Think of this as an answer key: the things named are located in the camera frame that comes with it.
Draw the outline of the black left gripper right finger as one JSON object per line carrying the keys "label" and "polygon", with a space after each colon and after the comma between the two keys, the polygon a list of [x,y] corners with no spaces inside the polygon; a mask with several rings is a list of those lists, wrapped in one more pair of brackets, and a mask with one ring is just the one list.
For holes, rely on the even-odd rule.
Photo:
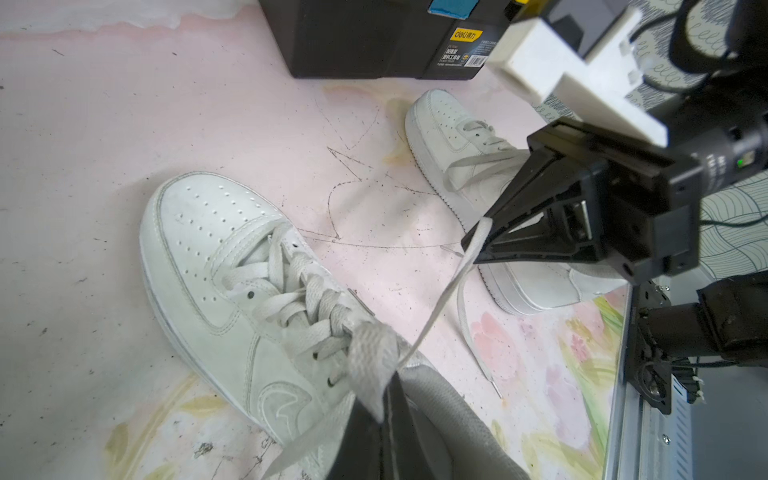
{"label": "black left gripper right finger", "polygon": [[418,437],[416,423],[395,373],[384,391],[382,423],[382,478],[434,479],[433,469]]}

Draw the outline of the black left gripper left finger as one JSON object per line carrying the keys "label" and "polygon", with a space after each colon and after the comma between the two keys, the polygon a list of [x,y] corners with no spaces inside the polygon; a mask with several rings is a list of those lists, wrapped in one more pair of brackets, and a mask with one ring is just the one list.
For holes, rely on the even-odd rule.
{"label": "black left gripper left finger", "polygon": [[382,475],[382,424],[354,402],[327,480],[379,480]]}

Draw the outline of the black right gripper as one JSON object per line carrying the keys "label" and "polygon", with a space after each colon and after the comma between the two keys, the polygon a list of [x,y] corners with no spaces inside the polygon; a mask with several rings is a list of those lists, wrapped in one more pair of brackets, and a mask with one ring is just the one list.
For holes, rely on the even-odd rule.
{"label": "black right gripper", "polygon": [[702,200],[767,167],[767,81],[716,78],[654,117],[657,147],[570,119],[533,133],[531,157],[461,240],[476,264],[608,263],[631,282],[699,260]]}

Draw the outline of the white sneaker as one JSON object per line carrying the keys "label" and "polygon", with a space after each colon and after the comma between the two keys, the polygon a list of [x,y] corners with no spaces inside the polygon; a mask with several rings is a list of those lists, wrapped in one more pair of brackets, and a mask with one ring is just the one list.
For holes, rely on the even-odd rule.
{"label": "white sneaker", "polygon": [[525,477],[417,347],[337,282],[257,192],[207,172],[172,178],[150,197],[139,244],[174,348],[281,446],[268,476],[298,466],[326,479],[354,402],[382,419],[397,373],[441,477]]}
{"label": "white sneaker", "polygon": [[[429,90],[416,100],[405,131],[416,164],[464,231],[500,198],[530,156],[445,90]],[[479,271],[497,305],[522,315],[593,300],[626,284],[603,264],[494,263]]]}

